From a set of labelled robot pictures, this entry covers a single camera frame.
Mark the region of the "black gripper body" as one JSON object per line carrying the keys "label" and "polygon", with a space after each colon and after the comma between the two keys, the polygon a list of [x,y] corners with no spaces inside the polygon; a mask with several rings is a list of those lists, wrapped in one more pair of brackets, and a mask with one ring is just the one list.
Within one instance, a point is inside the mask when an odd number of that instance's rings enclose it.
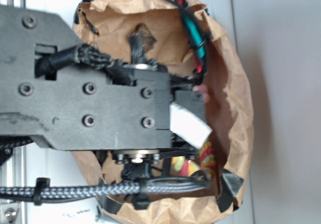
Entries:
{"label": "black gripper body", "polygon": [[205,105],[207,91],[178,90],[170,104],[170,132],[172,146],[162,149],[112,151],[117,164],[157,164],[161,159],[184,156],[194,159],[207,140]]}

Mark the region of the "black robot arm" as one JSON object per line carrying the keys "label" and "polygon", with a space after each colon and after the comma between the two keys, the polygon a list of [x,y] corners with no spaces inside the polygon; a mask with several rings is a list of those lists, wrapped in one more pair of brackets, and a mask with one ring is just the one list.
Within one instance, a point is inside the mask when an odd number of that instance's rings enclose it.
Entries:
{"label": "black robot arm", "polygon": [[117,163],[194,156],[209,136],[194,82],[100,53],[55,14],[1,6],[1,140],[110,151]]}

